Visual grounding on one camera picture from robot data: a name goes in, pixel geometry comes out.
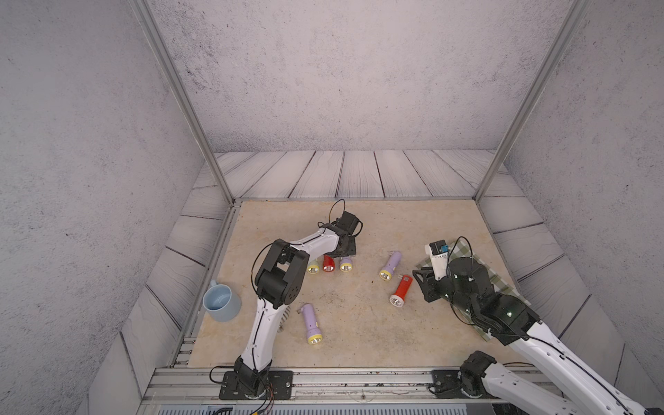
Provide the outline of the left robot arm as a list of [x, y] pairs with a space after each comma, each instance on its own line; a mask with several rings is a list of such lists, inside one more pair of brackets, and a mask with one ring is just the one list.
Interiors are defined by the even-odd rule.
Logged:
[[233, 365], [233, 373], [245, 394], [258, 397], [267, 389], [273, 363], [273, 346], [278, 326], [287, 307], [300, 293], [312, 259], [328, 255], [332, 259], [356, 254], [356, 237], [363, 222], [344, 211], [315, 233], [300, 240], [276, 239], [266, 246], [267, 254], [252, 275], [257, 311], [247, 345]]

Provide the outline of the red flashlight all red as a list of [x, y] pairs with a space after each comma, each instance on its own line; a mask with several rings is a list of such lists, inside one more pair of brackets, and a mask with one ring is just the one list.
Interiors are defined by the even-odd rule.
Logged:
[[335, 259], [331, 256], [323, 256], [323, 271], [325, 273], [333, 273], [335, 271]]

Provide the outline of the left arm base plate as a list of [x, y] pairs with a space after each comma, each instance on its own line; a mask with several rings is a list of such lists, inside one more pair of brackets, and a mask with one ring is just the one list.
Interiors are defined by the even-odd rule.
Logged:
[[235, 371], [224, 374], [221, 381], [219, 399], [249, 400], [275, 399], [289, 400], [292, 397], [294, 373], [292, 371], [270, 370], [256, 375], [239, 375]]

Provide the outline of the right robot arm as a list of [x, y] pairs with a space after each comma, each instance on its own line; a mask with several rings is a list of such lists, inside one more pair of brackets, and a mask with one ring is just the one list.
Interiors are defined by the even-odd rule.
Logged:
[[562, 394], [523, 379], [496, 358], [472, 353], [460, 366], [456, 390], [467, 398], [494, 397], [527, 414], [661, 414], [613, 387], [556, 337], [518, 297], [498, 292], [485, 266], [471, 257], [413, 271], [425, 301], [439, 299], [469, 315], [468, 325], [524, 356]]

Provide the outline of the red flashlight white rim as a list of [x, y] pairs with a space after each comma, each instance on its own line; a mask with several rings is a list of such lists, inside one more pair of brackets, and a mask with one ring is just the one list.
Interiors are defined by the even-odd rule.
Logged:
[[412, 283], [413, 283], [412, 276], [403, 275], [396, 291], [389, 298], [390, 304], [398, 308], [403, 307], [406, 302], [406, 295]]

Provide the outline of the green flashlight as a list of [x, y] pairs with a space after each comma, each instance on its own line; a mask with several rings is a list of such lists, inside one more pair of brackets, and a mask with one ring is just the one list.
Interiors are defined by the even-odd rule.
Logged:
[[318, 259], [311, 259], [307, 266], [307, 273], [317, 274], [321, 271], [321, 266], [318, 262]]

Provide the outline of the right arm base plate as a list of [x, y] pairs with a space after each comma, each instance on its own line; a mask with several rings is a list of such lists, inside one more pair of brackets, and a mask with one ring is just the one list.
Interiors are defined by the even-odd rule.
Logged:
[[488, 378], [488, 370], [433, 370], [427, 390], [437, 399], [496, 399], [483, 383]]

